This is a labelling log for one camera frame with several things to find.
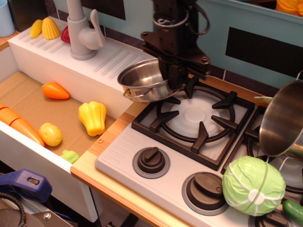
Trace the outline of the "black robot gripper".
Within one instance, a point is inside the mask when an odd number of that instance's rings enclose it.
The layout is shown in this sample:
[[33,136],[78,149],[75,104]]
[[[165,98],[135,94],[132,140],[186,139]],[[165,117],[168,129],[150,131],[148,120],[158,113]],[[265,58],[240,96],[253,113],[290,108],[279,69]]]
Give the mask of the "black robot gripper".
[[206,79],[210,58],[198,47],[198,35],[189,27],[159,26],[155,32],[142,32],[143,50],[158,58],[163,80],[169,80],[172,90],[178,90],[188,74]]

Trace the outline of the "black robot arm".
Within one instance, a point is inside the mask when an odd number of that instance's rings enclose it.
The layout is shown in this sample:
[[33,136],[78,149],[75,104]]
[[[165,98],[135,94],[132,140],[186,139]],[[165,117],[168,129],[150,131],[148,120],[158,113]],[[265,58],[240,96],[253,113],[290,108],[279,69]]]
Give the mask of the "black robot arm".
[[169,87],[179,89],[189,74],[206,79],[210,58],[197,40],[209,31],[210,22],[197,1],[155,0],[152,19],[156,30],[141,33],[143,50],[159,60]]

